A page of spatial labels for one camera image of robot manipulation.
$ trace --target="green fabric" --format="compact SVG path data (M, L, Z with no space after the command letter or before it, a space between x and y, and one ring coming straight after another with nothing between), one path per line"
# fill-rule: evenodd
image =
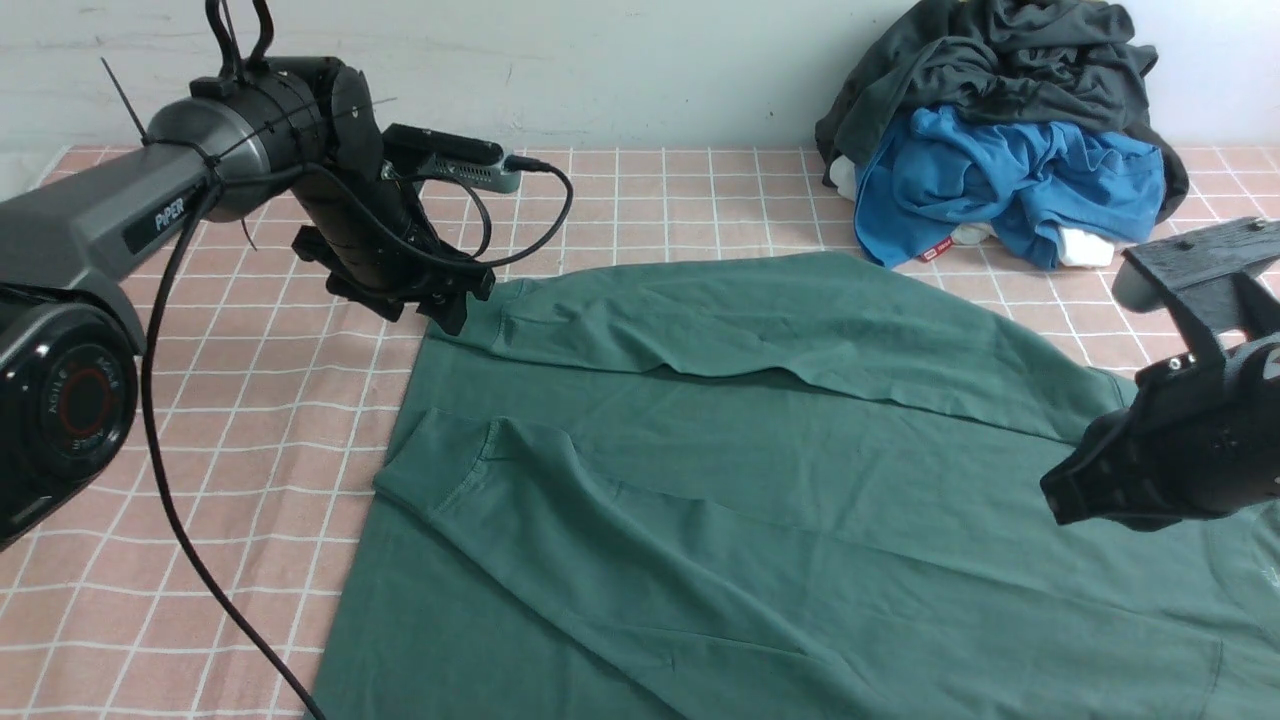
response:
M838 254L470 311L375 480L330 717L1276 716L1276 511L1057 528L1038 478L1133 387L1004 318Z

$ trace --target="pink grid tablecloth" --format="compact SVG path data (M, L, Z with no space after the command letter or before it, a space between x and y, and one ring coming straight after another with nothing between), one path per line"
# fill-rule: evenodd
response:
M50 179L114 150L77 149ZM851 205L801 150L531 152L570 170L564 232L509 277L623 263L858 252ZM1185 149L1194 192L1161 236L1280 217L1280 150ZM429 187L442 234L479 217ZM558 183L531 177L492 202L498 255L543 232ZM239 227L206 225L166 315L156 378L178 507L214 575L306 682L349 568L425 323L337 302L288 249L291 199ZM127 282L146 314L165 252ZM1105 270L1036 272L996 245L901 272L1044 334L1073 357L1132 373L1183 350L1166 315L1115 306ZM141 427L105 477L0 555L0 717L297 717L300 703L207 597L155 495Z

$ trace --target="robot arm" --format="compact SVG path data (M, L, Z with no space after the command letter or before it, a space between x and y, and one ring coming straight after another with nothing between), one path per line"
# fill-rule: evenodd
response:
M293 243L329 270L326 287L396 320L417 304L444 332L493 268L548 241L572 188L558 169L495 143L390 126L380 131L365 77L335 58L247 59L206 0L219 76L163 108L143 146L0 204L0 550L83 489L133 424L134 357L147 333L119 286L192 223L230 223L285 191L311 219ZM513 192L521 172L557 174L559 220L529 250L485 263L439 238L419 201L425 179Z
M1280 223L1262 219L1125 251L1116 300L1167 309L1189 350L1138 373L1133 406L1098 418L1044 475L1059 524L1151 532L1280 497L1280 302L1257 281L1277 258ZM1224 347L1228 331L1245 342Z

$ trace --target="red label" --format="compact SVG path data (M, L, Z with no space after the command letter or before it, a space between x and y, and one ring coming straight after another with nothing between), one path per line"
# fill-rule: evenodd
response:
M933 247L931 247L931 249L925 250L924 252L922 252L920 254L920 261L922 263L932 263L932 261L937 260L938 255L942 255L947 250L951 250L952 245L955 245L955 242L951 241L951 236L948 234L947 237L945 237L942 240L942 242L940 242L940 243L934 245Z

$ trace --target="clothing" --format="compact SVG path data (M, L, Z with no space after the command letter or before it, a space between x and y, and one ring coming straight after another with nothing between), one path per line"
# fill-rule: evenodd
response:
M991 223L965 223L951 231L951 241L956 245L980 245L995 234L996 228Z
M1153 129L1144 77L1157 54L1133 46L1120 5L1091 0L920 0L867 51L815 126L827 164L863 167L895 117L954 105L972 123L1070 122L1160 147L1172 215L1190 190L1178 154Z
M1052 269L1059 227L1146 242L1165 181L1160 151L1071 123L974 126L922 108L890 126L859 173L854 228L868 256L896 266L963 223L989 222L1009 250Z
M1116 246L1105 237L1080 228L1059 228L1061 255L1059 263L1068 268L1110 268Z
M332 717L1274 711L1280 516L1056 527L1037 479L1133 387L1001 315L836 252L468 311L375 480Z
M836 191L849 200L858 199L858 172L854 161L841 155L831 163L831 178ZM1115 243L1089 231L1080 228L1057 228L1059 265L1068 268L1110 268L1115 260ZM996 237L991 223L964 223L951 231L951 241L956 245L974 246Z

